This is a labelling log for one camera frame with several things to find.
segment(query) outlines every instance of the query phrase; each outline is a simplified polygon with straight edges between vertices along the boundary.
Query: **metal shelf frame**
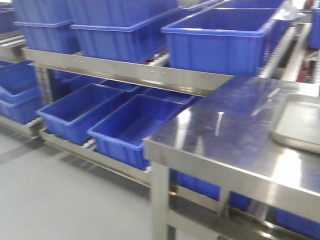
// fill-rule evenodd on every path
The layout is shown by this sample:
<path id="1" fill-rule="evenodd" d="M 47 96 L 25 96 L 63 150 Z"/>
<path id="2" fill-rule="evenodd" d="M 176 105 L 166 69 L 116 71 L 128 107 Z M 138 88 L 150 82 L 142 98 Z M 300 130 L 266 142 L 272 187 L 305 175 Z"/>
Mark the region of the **metal shelf frame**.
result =
<path id="1" fill-rule="evenodd" d="M 31 139 L 39 137 L 39 130 L 44 127 L 41 118 L 36 118 L 27 124 L 21 124 L 4 116 L 0 116 L 0 124 Z"/>
<path id="2" fill-rule="evenodd" d="M 0 60 L 18 63 L 25 60 L 22 48 L 26 47 L 26 40 L 20 31 L 13 31 L 0 35 Z M 27 124 L 21 124 L 6 117 L 0 116 L 0 124 L 6 126 L 28 138 L 39 136 L 39 130 L 43 128 L 41 118 L 36 118 Z"/>
<path id="3" fill-rule="evenodd" d="M 22 48 L 26 47 L 26 40 L 20 31 L 0 35 L 0 59 L 18 63 L 24 60 Z"/>
<path id="4" fill-rule="evenodd" d="M 296 31 L 296 26 L 292 26 L 284 34 L 279 42 L 279 45 L 270 55 L 267 64 L 261 69 L 260 76 L 262 78 L 271 77 L 289 45 L 294 40 Z M 120 82 L 167 89 L 199 96 L 208 95 L 211 91 L 217 89 L 233 77 L 231 75 L 163 67 L 164 63 L 168 61 L 167 54 L 161 56 L 161 59 L 159 58 L 158 61 L 154 61 L 152 64 L 144 65 L 86 57 L 82 56 L 81 53 L 62 54 L 33 50 L 26 47 L 23 48 L 23 53 L 25 58 L 33 61 L 32 65 L 36 67 L 38 82 L 42 87 L 43 101 L 45 104 L 52 103 L 56 98 L 53 70 L 113 79 Z M 220 232 L 229 238 L 238 240 L 266 240 L 271 239 L 272 237 L 272 235 L 266 233 L 266 225 L 268 229 L 277 229 L 281 233 L 284 232 L 284 234 L 274 235 L 284 236 L 281 239 L 307 239 L 306 237 L 299 236 L 285 229 L 281 230 L 281 228 L 276 227 L 270 222 L 264 222 L 264 227 L 261 225 L 252 226 L 250 225 L 250 220 L 247 221 L 248 227 L 244 227 L 240 232 L 239 230 L 235 232 L 234 229 L 238 229 L 239 222 L 226 217 L 226 215 L 228 215 L 226 213 L 229 212 L 229 207 L 226 205 L 229 197 L 229 190 L 227 188 L 221 193 L 220 201 L 214 201 L 211 198 L 205 197 L 181 186 L 175 186 L 175 190 L 172 191 L 172 188 L 169 185 L 161 184 L 166 183 L 169 179 L 169 169 L 167 167 L 163 168 L 163 166 L 157 163 L 152 163 L 151 171 L 141 171 L 96 152 L 96 146 L 94 144 L 91 145 L 87 143 L 83 146 L 73 144 L 67 140 L 48 133 L 45 129 L 40 131 L 40 136 L 48 145 L 69 152 L 81 159 L 91 162 L 146 187 L 151 187 L 152 183 L 157 184 L 158 182 L 159 185 L 156 186 L 157 191 L 151 192 L 152 201 L 154 201 L 152 204 L 157 206 L 159 209 L 163 209 L 163 211 L 166 211 L 167 209 L 167 202 L 163 201 L 163 196 L 166 196 L 168 201 L 169 199 L 174 200 L 178 197 L 180 199 L 188 200 L 191 203 L 195 203 L 196 206 L 201 206 L 202 208 L 206 209 L 206 211 L 210 212 L 210 217 L 214 217 L 214 221 L 216 223 L 221 221 L 221 223 L 225 224 L 225 226 L 221 224 L 212 226 L 211 224 L 208 227 L 205 223 L 197 224 L 196 220 L 192 220 L 192 217 L 190 216 L 182 216 L 176 211 L 169 209 L 168 216 L 166 214 L 159 214 L 156 216 L 158 218 L 158 223 L 160 222 L 161 225 L 154 226 L 154 229 L 157 230 L 153 233 L 153 240 L 175 239 L 175 230 L 170 226 L 182 228 L 187 233 L 189 232 L 191 235 L 195 235 L 196 237 L 203 239 L 212 239 L 213 235 L 211 234 L 217 234 L 217 232 Z M 158 196 L 162 196 L 162 199 L 159 201 L 157 200 Z M 253 218 L 253 216 L 243 217 L 244 221 L 246 221 L 245 219 L 250 218 Z"/>

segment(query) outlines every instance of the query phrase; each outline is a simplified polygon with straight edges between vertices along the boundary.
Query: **table surface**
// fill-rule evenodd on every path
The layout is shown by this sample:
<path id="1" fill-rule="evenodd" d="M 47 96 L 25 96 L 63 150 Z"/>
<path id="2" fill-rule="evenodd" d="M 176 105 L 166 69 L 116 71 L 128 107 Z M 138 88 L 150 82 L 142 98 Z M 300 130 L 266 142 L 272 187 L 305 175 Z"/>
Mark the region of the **table surface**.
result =
<path id="1" fill-rule="evenodd" d="M 320 155 L 280 145 L 270 135 L 273 115 L 291 94 L 318 96 L 319 86 L 234 77 L 147 138 L 146 156 L 155 156 L 155 148 L 149 147 L 156 144 L 192 156 L 193 164 L 187 157 L 168 159 L 161 152 L 150 160 L 195 177 L 203 174 L 209 180 L 206 174 L 217 174 L 213 168 L 225 166 L 319 198 Z"/>

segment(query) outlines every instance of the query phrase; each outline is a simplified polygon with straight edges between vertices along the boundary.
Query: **metal shelving rack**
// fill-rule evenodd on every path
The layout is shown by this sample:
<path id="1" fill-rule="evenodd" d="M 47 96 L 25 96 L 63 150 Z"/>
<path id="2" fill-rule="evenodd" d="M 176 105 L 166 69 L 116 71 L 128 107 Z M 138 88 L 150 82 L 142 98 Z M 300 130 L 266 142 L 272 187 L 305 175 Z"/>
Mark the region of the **metal shelving rack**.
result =
<path id="1" fill-rule="evenodd" d="M 303 29 L 304 31 L 301 32 L 299 39 L 303 44 L 305 44 L 310 29 L 307 27 Z M 296 31 L 297 26 L 293 25 L 284 34 L 281 41 L 279 42 L 279 45 L 270 56 L 269 61 L 267 62 L 265 67 L 261 69 L 260 77 L 270 78 L 272 76 L 289 45 L 294 40 Z M 134 83 L 138 85 L 173 90 L 176 92 L 189 93 L 199 96 L 208 95 L 211 91 L 217 89 L 219 86 L 223 85 L 233 77 L 231 75 L 214 74 L 159 66 L 162 65 L 162 63 L 166 62 L 165 56 L 161 56 L 164 58 L 160 61 L 162 63 L 143 65 L 91 58 L 82 56 L 81 53 L 69 55 L 33 50 L 29 48 L 24 48 L 23 53 L 27 60 L 33 61 L 32 65 L 34 65 L 37 69 L 38 81 L 42 87 L 43 99 L 46 104 L 51 103 L 56 98 L 54 91 L 55 83 L 53 78 L 53 70 L 113 79 L 120 82 Z M 107 169 L 108 171 L 114 172 L 147 187 L 151 187 L 153 185 L 152 179 L 161 183 L 162 180 L 168 176 L 166 170 L 154 171 L 152 168 L 148 168 L 146 171 L 141 171 L 134 167 L 121 163 L 115 159 L 102 155 L 96 152 L 96 146 L 94 141 L 92 140 L 86 142 L 84 145 L 77 145 L 54 136 L 53 134 L 48 133 L 45 129 L 42 129 L 40 131 L 40 135 L 47 144 L 52 145 L 55 148 L 67 151 L 81 159 L 89 161 L 95 165 Z M 225 205 L 225 202 L 227 200 L 227 197 L 225 196 L 225 199 L 222 198 L 222 200 L 224 201 L 218 202 L 181 186 L 172 186 L 172 188 L 168 188 L 168 186 L 164 184 L 163 186 L 160 186 L 160 188 L 162 191 L 160 192 L 160 194 L 166 196 L 166 198 L 168 199 L 169 192 L 172 197 L 180 197 L 180 200 L 188 200 L 190 203 L 194 203 L 195 208 L 201 206 L 209 212 L 218 211 L 220 214 L 222 214 L 222 206 Z M 166 212 L 166 204 L 166 202 L 160 202 L 160 205 L 158 207 L 163 207 L 162 210 Z M 176 218 L 179 218 L 179 216 L 176 214 L 177 212 L 172 212 L 170 219 L 171 221 L 174 222 Z M 234 237 L 236 237 L 236 234 L 239 234 L 239 232 L 237 233 L 234 230 L 237 226 L 234 219 L 236 219 L 237 222 L 245 222 L 246 224 L 249 224 L 252 229 L 254 229 L 253 231 L 247 231 L 247 228 L 244 228 L 243 230 L 241 230 L 242 237 L 239 237 L 238 239 L 269 239 L 271 236 L 279 236 L 279 239 L 281 239 L 282 237 L 283 239 L 308 239 L 288 230 L 277 227 L 270 222 L 263 221 L 258 217 L 254 217 L 253 213 L 247 214 L 231 208 L 229 211 L 229 215 L 232 217 L 232 219 L 220 218 L 219 216 L 215 219 L 215 221 L 223 221 L 223 224 L 226 224 L 226 227 L 218 229 L 222 234 L 226 230 L 230 231 L 230 233 L 232 233 Z M 165 228 L 167 228 L 167 222 L 164 224 L 165 219 L 162 219 L 165 216 L 160 214 L 157 217 L 159 217 L 160 220 L 163 221 L 161 222 L 161 227 L 165 226 Z M 194 225 L 194 221 L 191 218 L 184 218 L 183 221 L 177 220 L 176 222 L 177 224 L 181 224 L 180 226 L 175 226 L 177 228 L 192 228 Z M 268 236 L 267 232 L 270 228 L 273 229 L 273 235 L 270 234 Z M 198 225 L 198 228 L 196 229 L 196 231 L 199 233 L 198 237 L 203 237 L 203 239 L 209 239 L 209 236 L 211 236 L 211 234 L 213 233 L 211 230 L 208 230 L 205 227 L 205 224 Z M 174 230 L 171 230 L 171 227 L 168 227 L 168 231 L 165 230 L 165 232 L 168 233 L 168 236 L 158 235 L 154 237 L 154 240 L 174 239 Z"/>
<path id="2" fill-rule="evenodd" d="M 0 35 L 0 60 L 18 63 L 25 60 L 22 48 L 26 47 L 26 41 L 20 31 L 14 31 Z M 13 121 L 0 116 L 0 124 L 7 126 L 14 131 L 29 138 L 37 138 L 39 130 L 43 128 L 41 118 L 36 118 L 26 124 Z"/>

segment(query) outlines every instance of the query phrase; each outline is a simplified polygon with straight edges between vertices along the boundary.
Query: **plastic storage bin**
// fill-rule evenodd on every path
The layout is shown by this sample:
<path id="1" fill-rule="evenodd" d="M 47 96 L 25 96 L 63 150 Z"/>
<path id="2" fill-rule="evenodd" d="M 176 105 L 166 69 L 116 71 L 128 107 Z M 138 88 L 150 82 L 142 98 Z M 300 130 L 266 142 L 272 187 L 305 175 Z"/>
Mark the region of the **plastic storage bin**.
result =
<path id="1" fill-rule="evenodd" d="M 218 3 L 216 8 L 228 9 L 278 9 L 284 0 L 229 0 Z"/>
<path id="2" fill-rule="evenodd" d="M 242 9 L 279 9 L 284 0 L 229 0 L 215 5 L 216 8 L 242 8 Z M 271 43 L 270 51 L 272 52 L 283 33 L 289 28 L 290 21 L 279 20 L 274 28 L 273 41 Z"/>
<path id="3" fill-rule="evenodd" d="M 11 66 L 13 63 L 7 62 L 7 61 L 1 61 L 0 60 L 0 70 L 5 69 L 5 67 Z"/>
<path id="4" fill-rule="evenodd" d="M 127 100 L 129 100 L 130 98 L 134 97 L 137 94 L 141 94 L 146 89 L 148 89 L 146 86 L 139 86 L 132 83 L 113 81 L 113 80 L 106 80 L 102 82 L 101 85 L 105 85 L 114 89 L 123 90 Z"/>
<path id="5" fill-rule="evenodd" d="M 60 97 L 64 97 L 72 92 L 75 92 L 89 84 L 100 84 L 104 81 L 103 78 L 93 76 L 76 76 L 58 87 Z"/>
<path id="6" fill-rule="evenodd" d="M 0 34 L 17 31 L 18 27 L 14 25 L 16 18 L 12 8 L 0 7 Z"/>
<path id="7" fill-rule="evenodd" d="M 8 103 L 0 99 L 0 115 L 26 124 L 37 117 L 36 111 L 42 106 L 40 94 L 30 96 L 17 103 Z"/>
<path id="8" fill-rule="evenodd" d="M 180 93 L 175 91 L 157 89 L 157 88 L 150 88 L 146 90 L 143 95 L 160 98 L 164 100 L 168 100 L 170 102 L 180 103 L 187 106 L 192 105 L 196 100 L 200 99 L 201 97 L 190 95 L 186 93 Z"/>
<path id="9" fill-rule="evenodd" d="M 40 94 L 35 69 L 28 63 L 23 61 L 0 70 L 0 100 L 16 104 Z"/>
<path id="10" fill-rule="evenodd" d="M 320 240 L 320 223 L 318 222 L 311 221 L 281 209 L 275 210 L 275 220 L 276 224 L 282 228 L 314 240 Z"/>
<path id="11" fill-rule="evenodd" d="M 183 8 L 182 16 L 186 17 L 213 6 L 219 0 L 180 0 L 179 2 Z"/>
<path id="12" fill-rule="evenodd" d="M 0 2 L 0 8 L 12 8 L 12 3 L 11 2 Z"/>
<path id="13" fill-rule="evenodd" d="M 52 134 L 82 144 L 87 130 L 123 103 L 123 92 L 90 84 L 37 111 Z"/>
<path id="14" fill-rule="evenodd" d="M 271 51 L 274 9 L 209 9 L 162 28 L 173 68 L 256 76 Z"/>
<path id="15" fill-rule="evenodd" d="M 88 133 L 99 153 L 145 170 L 143 139 L 174 117 L 183 105 L 159 98 L 137 95 L 103 119 Z"/>
<path id="16" fill-rule="evenodd" d="M 201 180 L 199 178 L 193 177 L 189 174 L 182 172 L 177 173 L 177 182 L 180 186 L 190 189 L 199 194 L 205 195 L 214 200 L 219 200 L 221 188 L 210 182 Z M 236 192 L 231 192 L 230 194 L 230 206 L 240 209 L 241 211 L 246 211 L 251 203 L 249 197 L 243 196 Z"/>
<path id="17" fill-rule="evenodd" d="M 312 8 L 312 27 L 309 40 L 311 48 L 320 49 L 320 0 L 316 0 Z"/>
<path id="18" fill-rule="evenodd" d="M 129 27 L 178 8 L 177 0 L 68 0 L 78 25 Z"/>
<path id="19" fill-rule="evenodd" d="M 56 24 L 71 21 L 66 0 L 13 0 L 19 22 Z"/>
<path id="20" fill-rule="evenodd" d="M 29 48 L 35 50 L 74 54 L 80 51 L 72 22 L 29 23 L 15 22 L 20 27 Z"/>
<path id="21" fill-rule="evenodd" d="M 161 27 L 180 18 L 175 9 L 130 27 L 72 25 L 88 57 L 143 63 L 167 47 Z"/>

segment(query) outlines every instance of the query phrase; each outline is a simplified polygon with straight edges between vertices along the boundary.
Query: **stainless steel shelf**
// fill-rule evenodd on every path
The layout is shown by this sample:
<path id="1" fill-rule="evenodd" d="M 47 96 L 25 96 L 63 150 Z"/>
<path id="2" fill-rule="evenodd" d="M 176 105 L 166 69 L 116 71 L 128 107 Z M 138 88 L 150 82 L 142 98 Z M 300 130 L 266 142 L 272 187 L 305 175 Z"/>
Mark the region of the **stainless steel shelf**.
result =
<path id="1" fill-rule="evenodd" d="M 73 72 L 200 96 L 206 96 L 232 78 L 231 75 L 113 61 L 79 54 L 69 55 L 29 48 L 24 48 L 23 52 L 27 60 L 34 61 L 33 65 L 40 68 Z"/>
<path id="2" fill-rule="evenodd" d="M 36 118 L 27 124 L 21 124 L 4 116 L 0 116 L 0 124 L 32 139 L 37 138 L 39 136 L 39 130 L 44 127 L 41 118 Z"/>
<path id="3" fill-rule="evenodd" d="M 24 60 L 22 48 L 26 47 L 26 40 L 20 31 L 0 35 L 0 59 L 18 63 Z"/>
<path id="4" fill-rule="evenodd" d="M 87 142 L 81 146 L 48 133 L 45 129 L 40 131 L 40 136 L 48 145 L 51 145 L 54 148 L 69 152 L 80 159 L 86 160 L 92 164 L 144 186 L 150 186 L 150 174 L 147 171 L 139 170 L 135 167 L 129 166 L 125 163 L 98 153 L 95 151 L 95 144 L 92 144 L 94 141 Z"/>

